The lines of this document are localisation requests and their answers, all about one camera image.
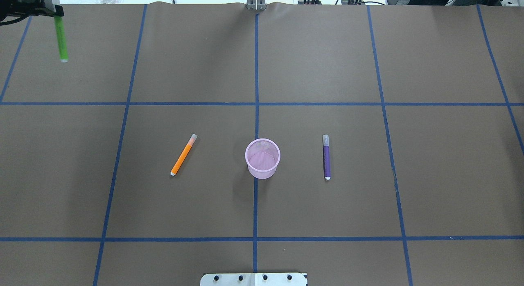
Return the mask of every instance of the green marker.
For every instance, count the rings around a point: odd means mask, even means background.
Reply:
[[[56,38],[58,39],[58,52],[60,52],[60,61],[67,63],[69,56],[67,54],[66,30],[62,17],[54,16],[54,26],[56,28]]]

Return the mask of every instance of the blue grid line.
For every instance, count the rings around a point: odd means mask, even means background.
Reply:
[[[253,237],[106,237],[105,242],[253,242]],[[358,241],[494,241],[524,240],[524,235],[377,236],[377,237],[257,237],[258,242],[358,242]],[[0,242],[100,242],[96,237],[0,237]]]
[[[498,83],[500,84],[500,89],[502,90],[504,100],[506,101],[506,105],[508,107],[509,116],[511,117],[511,123],[513,123],[513,128],[515,129],[517,140],[519,141],[520,149],[522,150],[522,155],[524,155],[524,143],[522,142],[522,137],[520,136],[519,127],[517,127],[517,122],[515,121],[515,116],[513,116],[513,111],[511,110],[511,105],[509,103],[508,95],[506,94],[506,89],[504,88],[502,78],[500,77],[500,72],[498,71],[497,62],[495,61],[495,57],[493,56],[493,52],[492,52],[491,45],[490,45],[490,40],[488,39],[488,34],[486,33],[486,27],[484,26],[484,20],[482,19],[481,6],[478,4],[477,4],[477,13],[479,14],[479,20],[481,21],[482,33],[484,35],[484,40],[486,41],[486,46],[488,47],[488,52],[490,53],[490,58],[492,60],[493,67],[495,68],[495,73],[497,74]]]
[[[402,107],[507,107],[508,103],[402,103],[385,102],[386,106]],[[127,102],[0,102],[0,105],[79,105],[79,106],[114,106],[127,105]],[[382,106],[380,102],[130,102],[130,106]],[[524,103],[509,103],[510,106],[520,107]]]
[[[4,82],[4,88],[2,88],[2,93],[0,93],[0,102],[4,100],[4,95],[7,90],[7,87],[9,86],[9,81],[11,80],[11,75],[13,74],[13,70],[15,69],[16,61],[18,60],[18,55],[20,54],[20,51],[22,49],[22,45],[24,44],[24,40],[26,39],[27,31],[29,30],[29,25],[31,25],[32,17],[29,17],[26,28],[24,29],[24,33],[22,34],[22,37],[20,38],[20,43],[18,44],[18,48],[16,49],[15,57],[13,58],[13,62],[11,63],[11,67],[9,68],[9,73],[7,73],[7,78]]]
[[[95,268],[95,275],[93,278],[93,286],[97,286],[98,277],[100,273],[100,265],[102,263],[102,256],[104,253],[105,237],[107,234],[107,224],[109,222],[109,215],[111,212],[111,203],[113,201],[113,192],[115,190],[116,174],[118,171],[118,165],[120,163],[120,154],[122,153],[122,142],[124,140],[124,133],[126,131],[127,115],[129,113],[129,103],[131,102],[131,94],[133,93],[133,83],[135,81],[135,72],[138,62],[138,55],[140,53],[140,44],[142,43],[142,33],[144,32],[144,22],[146,21],[147,4],[144,4],[144,11],[142,12],[142,22],[140,24],[140,32],[138,34],[138,41],[135,51],[135,60],[133,61],[133,70],[131,71],[131,80],[129,81],[129,90],[127,92],[126,109],[124,111],[124,118],[122,120],[122,129],[120,130],[120,139],[118,141],[118,150],[116,151],[115,167],[113,169],[113,178],[111,179],[111,188],[109,190],[109,197],[107,199],[107,208],[105,211],[104,226],[102,229],[102,239],[100,241],[99,254],[97,258],[97,266]]]
[[[259,129],[259,99],[258,99],[258,14],[255,15],[255,140]],[[253,273],[258,272],[257,261],[258,238],[258,179],[253,180]]]
[[[411,275],[411,263],[409,261],[408,242],[406,241],[406,229],[404,227],[404,216],[402,215],[402,204],[400,202],[400,192],[398,190],[397,171],[395,169],[395,159],[393,157],[393,148],[391,147],[391,136],[389,135],[389,124],[388,116],[386,114],[386,103],[384,102],[384,92],[382,90],[382,79],[380,78],[380,68],[378,66],[377,47],[375,45],[375,35],[373,33],[373,23],[371,19],[371,10],[369,6],[367,8],[367,17],[369,21],[369,33],[371,35],[371,44],[373,47],[373,57],[375,58],[375,70],[377,73],[378,91],[380,93],[380,102],[382,103],[382,116],[384,117],[384,127],[386,129],[386,139],[388,142],[389,149],[389,161],[391,163],[391,170],[393,171],[393,180],[395,183],[395,194],[397,197],[397,210],[398,218],[400,222],[400,232],[402,234],[402,245],[404,246],[404,258],[406,260],[406,270],[408,272],[408,283],[409,286],[413,286],[413,278]]]

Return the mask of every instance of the orange marker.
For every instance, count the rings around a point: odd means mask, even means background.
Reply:
[[[178,160],[174,164],[173,169],[171,170],[172,176],[175,176],[175,174],[180,169],[180,166],[182,166],[182,163],[184,162],[185,157],[189,153],[189,150],[191,150],[191,147],[193,147],[193,144],[195,143],[196,138],[197,138],[197,135],[193,133],[193,135],[191,135],[191,138],[189,139],[189,142],[187,142],[187,145],[185,145],[184,150],[180,154],[180,157],[178,157]]]

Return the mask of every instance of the plastic cup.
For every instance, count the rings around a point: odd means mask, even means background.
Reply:
[[[273,141],[259,138],[247,146],[245,157],[249,172],[258,179],[266,179],[277,170],[280,149]]]

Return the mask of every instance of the white bracket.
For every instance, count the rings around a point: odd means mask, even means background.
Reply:
[[[200,286],[307,286],[306,273],[205,274]]]
[[[248,10],[263,11],[266,7],[266,0],[247,0],[246,8]]]

